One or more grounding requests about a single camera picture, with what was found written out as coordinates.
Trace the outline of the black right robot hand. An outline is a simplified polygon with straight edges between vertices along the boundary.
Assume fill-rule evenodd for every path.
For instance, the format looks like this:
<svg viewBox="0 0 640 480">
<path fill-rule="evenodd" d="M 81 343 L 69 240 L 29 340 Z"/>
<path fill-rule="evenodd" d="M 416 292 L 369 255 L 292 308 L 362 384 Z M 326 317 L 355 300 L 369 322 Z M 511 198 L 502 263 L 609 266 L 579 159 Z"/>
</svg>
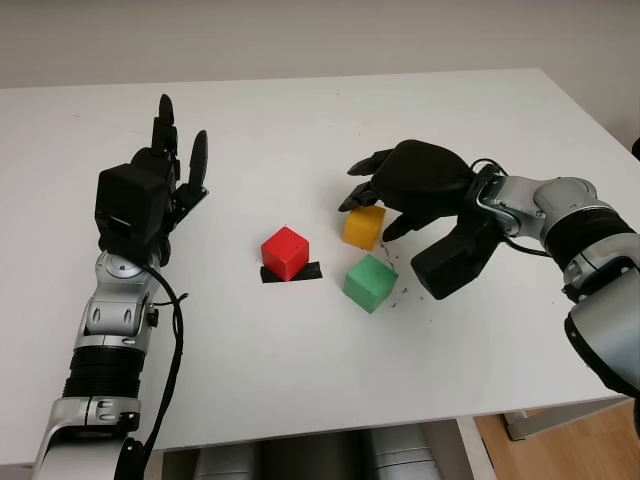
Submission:
<svg viewBox="0 0 640 480">
<path fill-rule="evenodd" d="M 347 171 L 367 176 L 339 206 L 341 212 L 382 202 L 400 213 L 383 232 L 385 242 L 417 231 L 441 217 L 456 216 L 475 178 L 471 167 L 454 152 L 437 145 L 404 140 L 373 153 Z"/>
</svg>

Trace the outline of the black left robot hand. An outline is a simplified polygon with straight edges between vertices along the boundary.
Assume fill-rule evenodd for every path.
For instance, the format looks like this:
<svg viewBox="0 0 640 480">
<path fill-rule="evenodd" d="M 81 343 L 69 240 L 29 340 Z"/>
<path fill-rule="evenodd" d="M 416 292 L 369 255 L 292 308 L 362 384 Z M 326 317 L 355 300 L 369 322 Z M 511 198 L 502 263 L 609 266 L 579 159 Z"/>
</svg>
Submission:
<svg viewBox="0 0 640 480">
<path fill-rule="evenodd" d="M 144 256 L 155 255 L 161 266 L 171 255 L 169 234 L 208 194 L 204 186 L 208 166 L 208 135 L 201 130 L 195 137 L 189 162 L 188 181 L 179 184 L 178 131 L 174 124 L 171 98 L 160 97 L 149 147 L 140 149 L 131 165 L 150 185 L 144 189 L 145 208 L 135 222 L 136 242 Z"/>
</svg>

